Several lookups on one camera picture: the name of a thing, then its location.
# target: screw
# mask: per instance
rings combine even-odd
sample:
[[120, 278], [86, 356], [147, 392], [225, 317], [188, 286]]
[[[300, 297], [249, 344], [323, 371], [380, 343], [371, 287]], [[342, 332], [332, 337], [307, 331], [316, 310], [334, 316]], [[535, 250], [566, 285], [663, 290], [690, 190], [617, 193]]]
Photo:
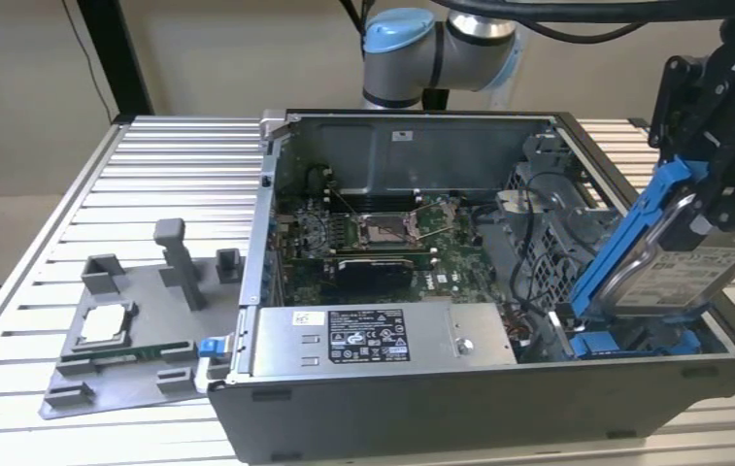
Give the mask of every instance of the screw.
[[459, 338], [456, 340], [456, 349], [459, 350], [459, 354], [471, 354], [474, 351], [474, 342], [467, 338]]

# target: green circuit board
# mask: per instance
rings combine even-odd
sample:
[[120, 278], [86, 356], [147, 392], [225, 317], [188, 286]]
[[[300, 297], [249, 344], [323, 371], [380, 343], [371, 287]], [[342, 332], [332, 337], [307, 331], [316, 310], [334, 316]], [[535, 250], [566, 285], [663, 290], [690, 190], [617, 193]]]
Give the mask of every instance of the green circuit board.
[[[502, 302], [497, 272], [486, 249], [475, 243], [471, 209], [448, 196], [424, 196], [422, 207], [408, 213], [379, 213], [386, 224], [366, 227], [358, 216], [331, 216], [319, 207], [307, 218], [327, 218], [319, 228], [283, 228], [290, 245], [283, 255], [284, 301], [288, 306], [398, 303], [451, 300], [455, 303]], [[370, 233], [379, 237], [370, 242]], [[311, 249], [296, 254], [294, 245], [307, 238]], [[347, 259], [406, 260], [414, 264], [411, 285], [368, 293], [342, 292], [331, 273], [338, 261]]]

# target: barcode sticker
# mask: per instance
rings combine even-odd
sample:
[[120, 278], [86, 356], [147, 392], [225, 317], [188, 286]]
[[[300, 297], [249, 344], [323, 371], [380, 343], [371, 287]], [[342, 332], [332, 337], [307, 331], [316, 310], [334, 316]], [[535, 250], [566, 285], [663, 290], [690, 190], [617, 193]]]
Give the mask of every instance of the barcode sticker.
[[292, 313], [292, 325], [324, 325], [324, 311], [296, 311]]

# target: white sticker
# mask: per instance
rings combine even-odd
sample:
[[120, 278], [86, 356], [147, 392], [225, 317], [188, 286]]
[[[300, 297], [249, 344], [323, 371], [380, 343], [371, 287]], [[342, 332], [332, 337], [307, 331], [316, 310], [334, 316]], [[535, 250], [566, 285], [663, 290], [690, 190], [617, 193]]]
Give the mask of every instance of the white sticker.
[[414, 140], [414, 132], [412, 131], [394, 131], [392, 136], [394, 142], [404, 142], [404, 141], [412, 141]]
[[681, 308], [696, 300], [735, 264], [735, 248], [662, 252], [621, 299], [621, 306]]
[[296, 311], [292, 313], [294, 325], [324, 325], [327, 313], [324, 311]]

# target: aluminum extrusion table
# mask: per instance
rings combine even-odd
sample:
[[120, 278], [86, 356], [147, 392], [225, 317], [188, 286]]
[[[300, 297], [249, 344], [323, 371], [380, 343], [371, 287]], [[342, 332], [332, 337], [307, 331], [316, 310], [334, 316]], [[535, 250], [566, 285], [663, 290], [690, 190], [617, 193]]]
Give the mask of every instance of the aluminum extrusion table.
[[[658, 159], [646, 132], [626, 120], [586, 119], [582, 124], [631, 184], [643, 188]], [[82, 291], [85, 258], [115, 252], [125, 266], [159, 263], [153, 222], [176, 216], [188, 222], [195, 257], [221, 248], [245, 252], [259, 144], [257, 119], [148, 116], [111, 129], [0, 290], [0, 464], [239, 463], [207, 399], [50, 421], [37, 410]], [[735, 283], [726, 292], [735, 302]], [[374, 458], [356, 464], [471, 461], [735, 464], [735, 397], [700, 403], [646, 440]]]

